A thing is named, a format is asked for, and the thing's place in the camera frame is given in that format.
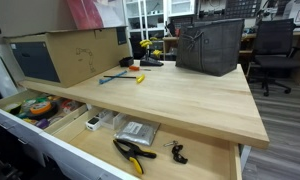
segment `chair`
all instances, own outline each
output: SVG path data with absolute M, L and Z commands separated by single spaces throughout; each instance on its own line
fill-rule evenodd
M 292 48 L 293 19 L 261 21 L 258 26 L 257 37 L 252 51 L 253 61 L 260 65 L 263 71 L 262 88 L 264 96 L 269 96 L 269 84 L 285 88 L 289 94 L 291 88 L 270 79 L 269 72 L 273 70 L 291 70 L 300 67 L 300 62 L 292 59 L 300 48 Z

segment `open drawer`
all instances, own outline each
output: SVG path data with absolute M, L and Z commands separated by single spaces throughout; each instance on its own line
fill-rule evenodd
M 38 94 L 25 91 L 0 100 L 0 124 L 22 142 L 53 158 L 72 179 L 241 179 L 238 146 L 226 140 L 161 124 L 150 147 L 139 145 L 157 154 L 156 159 L 138 157 L 145 171 L 140 175 L 114 146 L 114 130 L 86 129 L 85 122 L 101 108 L 87 110 L 81 106 L 44 130 L 1 109 Z M 184 146 L 180 154 L 189 159 L 187 164 L 176 163 L 172 146 L 163 146 L 172 140 Z
M 51 146 L 49 149 L 54 159 L 85 174 L 88 179 L 100 178 L 101 168 L 107 169 L 107 172 L 103 172 L 105 176 L 115 175 L 122 179 L 131 179 L 122 171 L 140 179 L 241 179 L 237 144 L 164 124 L 161 124 L 150 147 L 138 144 L 142 149 L 157 154 L 155 159 L 138 157 L 145 171 L 140 175 L 114 146 L 114 130 L 102 126 L 96 131 L 86 129 L 84 123 L 99 111 L 101 109 L 94 107 L 58 132 L 42 134 L 45 137 L 44 144 Z M 184 146 L 180 154 L 189 159 L 187 164 L 175 162 L 172 146 L 163 146 L 172 140 Z
M 87 108 L 85 105 L 80 106 L 78 109 L 73 112 L 65 115 L 62 119 L 59 119 L 57 122 L 51 124 L 45 129 L 40 129 L 32 124 L 29 124 L 22 119 L 6 112 L 3 110 L 5 106 L 11 103 L 22 102 L 26 99 L 35 98 L 42 93 L 36 91 L 24 91 L 19 94 L 4 98 L 0 100 L 0 126 L 18 137 L 19 141 L 23 144 L 29 144 L 30 146 L 41 150 L 43 149 L 40 142 L 39 134 L 43 131 L 49 132 L 51 134 L 57 132 L 65 124 L 71 123 L 85 111 Z

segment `gray wood floor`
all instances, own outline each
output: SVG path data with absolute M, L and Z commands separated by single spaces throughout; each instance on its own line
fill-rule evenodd
M 283 83 L 292 87 L 291 94 L 271 86 L 270 96 L 264 97 L 260 84 L 250 84 L 270 145 L 252 148 L 244 180 L 300 180 L 300 86 Z

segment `yellow handle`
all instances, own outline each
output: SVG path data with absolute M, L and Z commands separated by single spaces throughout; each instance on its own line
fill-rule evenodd
M 138 77 L 136 78 L 137 84 L 141 83 L 141 82 L 144 80 L 145 77 L 146 77 L 146 76 L 145 76 L 144 74 L 142 74 L 141 76 L 138 76 Z
M 141 164 L 139 163 L 139 161 L 133 157 L 129 158 L 129 161 L 133 162 L 134 167 L 136 167 L 136 170 L 139 174 L 143 174 L 143 169 L 141 167 Z

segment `yellow tool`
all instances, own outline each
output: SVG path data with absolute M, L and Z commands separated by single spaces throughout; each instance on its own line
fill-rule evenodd
M 103 76 L 103 77 L 110 77 L 110 78 L 134 78 L 136 79 L 137 84 L 141 83 L 144 78 L 146 77 L 144 74 L 141 76 Z
M 156 153 L 153 153 L 150 151 L 143 151 L 137 145 L 132 144 L 128 141 L 124 141 L 121 139 L 114 139 L 113 143 L 117 147 L 117 149 L 120 151 L 120 153 L 126 159 L 128 159 L 129 161 L 131 161 L 134 164 L 134 166 L 139 174 L 144 174 L 144 171 L 143 171 L 141 164 L 139 163 L 139 161 L 137 159 L 137 156 L 143 156 L 143 157 L 147 157 L 147 158 L 151 158 L 151 159 L 154 159 L 157 157 Z M 129 150 L 123 149 L 119 144 L 122 144 L 122 145 L 128 147 Z
M 157 56 L 157 58 L 160 58 L 160 54 L 162 53 L 162 51 L 159 51 L 159 50 L 154 50 L 153 51 L 153 54 L 155 55 L 155 56 Z
M 145 40 L 140 41 L 140 45 L 141 45 L 141 47 L 147 47 L 149 45 L 152 45 L 152 42 L 148 39 L 145 39 Z
M 150 38 L 150 41 L 155 41 L 155 40 L 157 40 L 156 37 L 151 37 L 151 38 Z

